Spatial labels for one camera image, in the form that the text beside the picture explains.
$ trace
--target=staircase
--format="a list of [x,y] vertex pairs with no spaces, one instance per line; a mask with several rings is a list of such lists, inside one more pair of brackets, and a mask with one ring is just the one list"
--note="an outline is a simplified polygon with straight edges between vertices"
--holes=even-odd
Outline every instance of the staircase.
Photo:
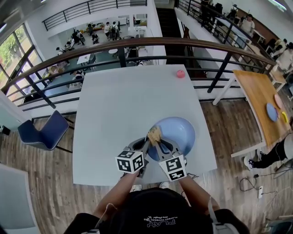
[[[174,9],[157,8],[163,37],[179,37],[181,33]],[[166,55],[185,56],[185,46],[165,46]],[[184,60],[167,59],[167,64],[185,64]]]

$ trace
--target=wooden floor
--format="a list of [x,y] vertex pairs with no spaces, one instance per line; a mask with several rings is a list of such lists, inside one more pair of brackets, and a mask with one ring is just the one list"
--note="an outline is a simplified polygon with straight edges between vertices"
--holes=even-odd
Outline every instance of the wooden floor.
[[[287,112],[292,116],[293,103],[281,92]],[[281,191],[270,203],[275,193],[257,198],[257,191],[242,192],[239,181],[254,174],[265,175],[273,172],[276,165],[266,170],[250,172],[243,164],[243,156],[231,159],[230,154],[237,150],[260,142],[253,113],[248,102],[221,101],[217,106],[211,102],[201,104],[212,138],[218,169],[198,175],[195,178],[220,204],[231,209],[251,230],[259,233],[265,218],[275,219],[279,215],[293,214],[293,192],[286,189],[293,184],[289,171],[278,179],[272,176],[259,177],[257,185],[264,186],[264,192]],[[40,128],[46,119],[35,121]],[[60,146],[71,149],[73,131],[71,129],[62,138]],[[74,185],[72,180],[72,155],[58,149],[43,151],[23,145],[18,133],[2,138],[0,162],[25,170],[29,174],[29,186],[33,209],[42,234],[62,234],[74,216],[80,212],[91,213],[101,198],[109,191],[107,186]],[[172,188],[181,192],[178,183]]]

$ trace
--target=metal railing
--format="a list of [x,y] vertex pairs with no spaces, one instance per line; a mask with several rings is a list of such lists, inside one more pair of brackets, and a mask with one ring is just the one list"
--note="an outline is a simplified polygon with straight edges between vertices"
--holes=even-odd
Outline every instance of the metal railing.
[[[145,56],[145,57],[134,57],[134,58],[128,58],[127,56],[125,56],[125,48],[133,48],[133,47],[139,47],[139,46],[157,46],[157,45],[173,45],[173,46],[187,46],[187,47],[196,47],[196,48],[208,48],[208,49],[214,49],[214,50],[220,50],[220,51],[225,51],[227,52],[226,58],[225,59],[217,59],[217,58],[204,58],[204,57],[194,57],[194,56]],[[102,51],[108,51],[111,49],[118,49],[117,51],[117,58],[114,58],[110,61],[103,61],[103,62],[98,62],[98,63],[93,63],[93,64],[87,64],[85,66],[79,66],[61,73],[57,73],[57,74],[53,74],[50,75],[49,77],[43,78],[41,80],[38,80],[36,82],[33,82],[31,80],[31,78],[29,77],[29,75],[36,73],[40,70],[46,69],[54,64],[58,64],[61,62],[64,62],[66,60],[72,59],[72,58],[78,58],[79,56],[82,55],[86,55],[86,54],[95,54],[97,52],[102,52]],[[248,58],[251,59],[255,59],[257,61],[262,62],[263,64],[265,64],[264,67],[258,67],[258,66],[254,66],[254,65],[250,65],[250,64],[245,64],[245,63],[241,63],[241,62],[237,62],[237,61],[232,61],[230,60],[230,58],[234,55],[240,55],[240,56],[246,56]],[[41,100],[45,100],[46,103],[45,104],[41,104],[38,106],[31,106],[28,108],[23,108],[23,111],[28,111],[31,109],[35,109],[35,108],[40,108],[40,107],[44,107],[44,106],[51,106],[52,108],[56,108],[56,104],[59,103],[63,103],[63,102],[69,102],[69,101],[76,101],[79,98],[69,98],[69,99],[65,99],[62,101],[52,101],[51,99],[53,97],[58,97],[58,96],[63,96],[66,94],[71,94],[71,93],[76,93],[76,92],[80,92],[81,88],[79,89],[75,89],[75,90],[68,90],[65,92],[60,92],[60,93],[56,93],[50,96],[45,95],[45,91],[47,90],[51,90],[51,89],[55,89],[58,87],[62,87],[65,85],[70,85],[70,84],[74,84],[74,83],[78,83],[83,81],[83,79],[77,79],[77,80],[71,80],[71,81],[66,81],[63,83],[59,83],[56,85],[52,85],[52,86],[47,86],[43,89],[38,88],[37,84],[39,84],[40,82],[45,82],[47,80],[52,80],[56,77],[62,76],[64,74],[68,74],[77,70],[82,70],[82,69],[88,69],[88,68],[95,68],[95,67],[99,67],[102,65],[107,65],[107,64],[120,64],[120,67],[126,67],[127,64],[129,62],[132,61],[144,61],[144,60],[166,60],[166,59],[172,59],[172,60],[196,60],[196,61],[212,61],[212,62],[221,62],[222,65],[219,69],[211,69],[211,68],[194,68],[194,67],[187,67],[186,70],[189,72],[191,80],[212,80],[212,84],[208,87],[206,86],[195,86],[194,88],[208,88],[208,93],[210,93],[214,88],[222,88],[222,86],[217,86],[217,82],[218,81],[227,81],[228,79],[226,78],[221,78],[223,73],[232,73],[231,70],[227,69],[227,65],[228,64],[236,64],[236,65],[240,65],[243,67],[250,67],[253,69],[257,69],[259,73],[266,73],[268,74],[270,72],[270,70],[272,69],[272,67],[276,64],[274,61],[269,60],[267,58],[264,58],[262,56],[259,55],[255,55],[252,54],[250,52],[244,51],[242,49],[239,48],[235,48],[235,47],[231,47],[231,46],[227,46],[227,45],[223,45],[223,44],[219,44],[219,43],[213,43],[213,42],[208,42],[208,41],[202,41],[202,40],[195,40],[195,39],[187,39],[187,38],[172,38],[172,37],[147,37],[147,38],[138,38],[138,39],[124,39],[124,40],[118,40],[118,41],[110,41],[110,42],[106,42],[106,43],[100,43],[98,45],[93,45],[90,47],[83,47],[80,49],[76,49],[76,50],[72,50],[69,52],[66,52],[62,55],[53,57],[51,59],[48,59],[34,67],[32,67],[31,69],[29,69],[28,71],[20,74],[19,76],[17,76],[16,78],[14,78],[12,81],[10,81],[9,83],[7,83],[2,89],[1,91],[3,93],[7,93],[7,91],[9,90],[9,88],[14,85],[16,82],[20,81],[23,78],[26,78],[29,82],[29,85],[22,87],[20,90],[17,90],[15,92],[10,93],[8,96],[11,96],[17,92],[20,92],[21,90],[27,88],[27,87],[32,87],[34,89],[33,92],[31,92],[30,94],[24,95],[22,97],[16,98],[13,100],[13,102],[16,102],[18,100],[21,99],[25,99],[27,97],[30,97],[32,95],[35,94],[39,94],[40,98],[37,98],[35,100],[31,100],[28,102],[24,102],[18,106],[26,106],[28,104],[34,103],[34,102],[38,102]],[[216,76],[214,78],[193,78],[192,77],[192,72],[194,71],[211,71],[211,72],[216,72]]]
[[[271,60],[270,56],[255,39],[253,39],[247,32],[243,31],[233,21],[212,9],[211,6],[203,5],[195,0],[179,0],[177,7],[185,11],[188,16],[196,19],[201,26],[213,34],[219,42],[242,48],[244,50],[249,49],[252,53],[255,53],[255,50],[252,48],[252,46],[255,46],[259,49],[261,55]],[[223,24],[219,18],[220,20],[226,21],[229,26]],[[260,66],[260,64],[253,59],[247,60],[247,58],[244,57],[236,59],[238,61],[244,60],[247,64]]]
[[94,12],[119,8],[123,6],[142,6],[147,5],[147,0],[91,0],[69,7],[42,21],[46,30],[50,30],[60,24],[66,23],[75,18],[90,15]]

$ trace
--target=sponge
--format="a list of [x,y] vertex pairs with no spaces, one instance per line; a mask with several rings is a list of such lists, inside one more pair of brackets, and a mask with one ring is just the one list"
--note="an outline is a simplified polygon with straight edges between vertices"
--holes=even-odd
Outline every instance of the sponge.
[[162,132],[160,127],[154,126],[150,129],[147,134],[147,137],[150,139],[152,145],[155,145],[156,142],[160,142],[162,138]]

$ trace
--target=blue plate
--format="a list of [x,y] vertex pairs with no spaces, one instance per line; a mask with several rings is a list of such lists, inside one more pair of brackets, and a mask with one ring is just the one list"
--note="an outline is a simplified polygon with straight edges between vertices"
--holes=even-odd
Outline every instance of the blue plate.
[[[195,142],[195,131],[189,121],[180,117],[168,117],[160,120],[154,126],[160,127],[162,137],[175,141],[184,155],[191,151]],[[164,151],[168,151],[164,145],[162,148]],[[155,147],[151,147],[148,153],[152,159],[159,161]]]
[[266,105],[266,112],[267,112],[267,115],[269,116],[269,118],[273,122],[277,121],[277,119],[278,119],[278,113],[277,113],[275,107],[271,103],[267,103],[267,105]]

